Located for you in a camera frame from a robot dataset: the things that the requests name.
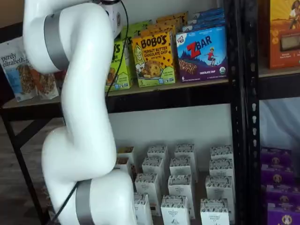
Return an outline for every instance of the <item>white product box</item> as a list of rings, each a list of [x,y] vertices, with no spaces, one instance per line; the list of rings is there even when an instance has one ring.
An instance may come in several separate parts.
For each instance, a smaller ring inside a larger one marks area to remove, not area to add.
[[[190,225],[186,196],[164,195],[161,211],[165,225]]]
[[[226,199],[228,203],[229,220],[235,223],[233,181],[227,176],[207,176],[205,187],[208,199]]]
[[[130,175],[132,181],[134,181],[128,158],[119,158],[119,157],[117,157],[117,162],[116,162],[116,165],[114,166],[114,168],[115,169],[120,169],[120,170],[123,170],[123,171],[127,172]]]
[[[186,196],[190,219],[195,219],[195,188],[191,175],[171,175],[168,181],[170,195]]]
[[[148,194],[134,194],[137,225],[153,225]]]
[[[136,178],[136,175],[139,173],[139,165],[137,162],[137,155],[134,147],[121,147],[118,148],[118,157],[119,158],[128,158],[133,179]]]
[[[224,200],[201,199],[203,225],[229,225],[228,208]]]
[[[162,194],[167,192],[167,181],[164,173],[163,158],[158,156],[146,157],[142,163],[142,171],[144,173],[157,173],[158,182]]]
[[[141,194],[148,194],[151,213],[154,216],[161,216],[161,192],[156,173],[139,173],[135,179],[136,191]]]
[[[197,155],[193,144],[179,144],[175,147],[175,157],[188,156],[191,158],[191,167],[195,182],[198,183],[199,171]]]
[[[171,175],[191,175],[194,181],[190,157],[180,156],[172,158],[170,162],[170,172]]]
[[[233,160],[230,158],[218,158],[210,160],[211,176],[229,176],[232,177],[233,200],[235,202],[235,182]]]
[[[164,160],[165,178],[168,179],[170,176],[170,156],[168,147],[166,145],[155,145],[150,146],[147,151],[148,157],[158,156]]]

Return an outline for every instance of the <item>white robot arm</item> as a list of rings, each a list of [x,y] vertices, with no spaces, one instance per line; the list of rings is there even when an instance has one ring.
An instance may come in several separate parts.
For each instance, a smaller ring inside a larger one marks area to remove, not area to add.
[[[53,130],[42,149],[42,168],[62,225],[136,225],[133,185],[112,171],[116,147],[105,105],[114,29],[107,11],[86,0],[26,0],[24,47],[41,73],[67,68],[61,103],[65,127]]]

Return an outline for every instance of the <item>yellow snack box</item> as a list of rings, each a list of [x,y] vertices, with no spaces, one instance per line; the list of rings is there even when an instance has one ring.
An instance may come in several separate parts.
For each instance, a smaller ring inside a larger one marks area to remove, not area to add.
[[[173,35],[170,30],[133,38],[139,87],[175,83]]]

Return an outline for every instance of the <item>wooden floor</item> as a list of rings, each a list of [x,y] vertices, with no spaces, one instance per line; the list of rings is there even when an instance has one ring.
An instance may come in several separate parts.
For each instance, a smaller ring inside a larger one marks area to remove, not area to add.
[[[14,122],[13,128],[16,134],[29,123],[30,121]],[[62,126],[62,120],[52,120],[22,147],[24,160],[43,207],[46,205],[46,200],[42,192],[44,179],[41,169],[41,148],[47,132],[58,126]],[[39,224],[21,169],[3,121],[0,119],[0,225]]]

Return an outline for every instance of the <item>blue box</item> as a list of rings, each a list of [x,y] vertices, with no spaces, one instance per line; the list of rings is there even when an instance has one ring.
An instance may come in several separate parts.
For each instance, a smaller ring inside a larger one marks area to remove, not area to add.
[[[226,78],[225,27],[176,35],[180,78],[183,82]]]

